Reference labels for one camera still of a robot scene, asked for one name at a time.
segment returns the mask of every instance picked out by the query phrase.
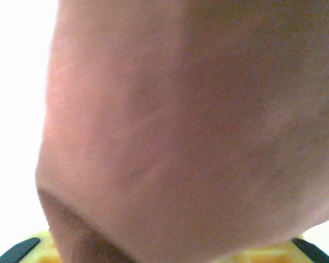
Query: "white background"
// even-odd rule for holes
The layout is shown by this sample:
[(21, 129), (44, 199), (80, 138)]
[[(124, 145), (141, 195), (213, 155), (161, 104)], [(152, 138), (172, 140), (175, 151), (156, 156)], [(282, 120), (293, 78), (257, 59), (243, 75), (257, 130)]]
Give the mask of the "white background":
[[(34, 172), (56, 0), (0, 1), (0, 255), (48, 228)], [(329, 222), (305, 237), (329, 254)]]

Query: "skin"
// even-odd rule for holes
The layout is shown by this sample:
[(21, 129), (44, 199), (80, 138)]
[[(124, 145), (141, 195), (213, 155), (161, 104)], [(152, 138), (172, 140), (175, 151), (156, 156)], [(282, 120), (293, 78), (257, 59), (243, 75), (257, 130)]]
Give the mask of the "skin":
[(329, 219), (329, 1), (61, 0), (36, 182), (63, 262), (211, 262)]

